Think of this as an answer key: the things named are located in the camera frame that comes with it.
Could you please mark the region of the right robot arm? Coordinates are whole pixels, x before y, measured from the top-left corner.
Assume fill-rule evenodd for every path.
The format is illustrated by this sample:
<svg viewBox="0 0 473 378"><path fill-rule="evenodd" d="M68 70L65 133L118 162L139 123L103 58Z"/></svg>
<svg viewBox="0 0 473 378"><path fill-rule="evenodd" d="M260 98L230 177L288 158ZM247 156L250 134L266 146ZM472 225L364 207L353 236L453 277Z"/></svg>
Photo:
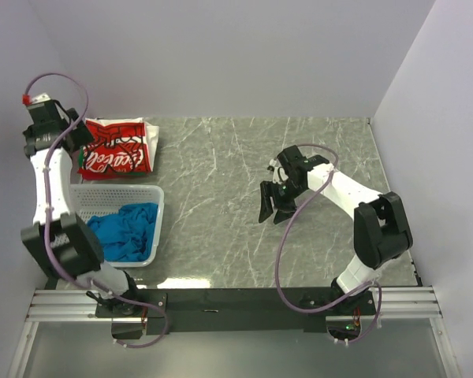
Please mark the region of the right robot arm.
<svg viewBox="0 0 473 378"><path fill-rule="evenodd" d="M316 154L304 156L300 146L283 149L270 160L271 180L260 184L259 222L269 217L275 224L285 222L289 232L300 213L312 202L301 205L296 199L306 191L323 195L353 222L354 256L333 281L335 298L318 308L332 309L375 285L385 265L413 245L412 232L401 197L363 186L338 169L339 157L331 160Z"/></svg>

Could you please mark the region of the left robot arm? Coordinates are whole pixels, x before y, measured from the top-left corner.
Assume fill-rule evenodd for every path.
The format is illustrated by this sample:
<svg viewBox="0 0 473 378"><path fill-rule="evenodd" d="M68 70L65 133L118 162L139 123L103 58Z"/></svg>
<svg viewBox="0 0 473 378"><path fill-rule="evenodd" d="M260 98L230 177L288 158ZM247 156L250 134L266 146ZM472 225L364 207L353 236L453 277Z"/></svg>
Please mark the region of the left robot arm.
<svg viewBox="0 0 473 378"><path fill-rule="evenodd" d="M25 96L24 102L32 119L23 135L35 172L36 205L32 225L20 232L23 245L48 278L85 290L111 315L137 315L138 288L128 273L105 262L97 236L73 205L72 155L94 139L83 117L47 94Z"/></svg>

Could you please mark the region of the white t shirt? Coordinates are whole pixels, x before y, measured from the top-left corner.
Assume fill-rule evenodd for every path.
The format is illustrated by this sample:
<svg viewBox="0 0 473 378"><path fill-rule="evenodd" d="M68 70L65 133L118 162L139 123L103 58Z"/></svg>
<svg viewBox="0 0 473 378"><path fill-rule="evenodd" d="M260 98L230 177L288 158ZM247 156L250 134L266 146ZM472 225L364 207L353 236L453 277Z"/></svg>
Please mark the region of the white t shirt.
<svg viewBox="0 0 473 378"><path fill-rule="evenodd" d="M159 126L144 118L86 120L94 142L84 146L84 167L92 172L153 172Z"/></svg>

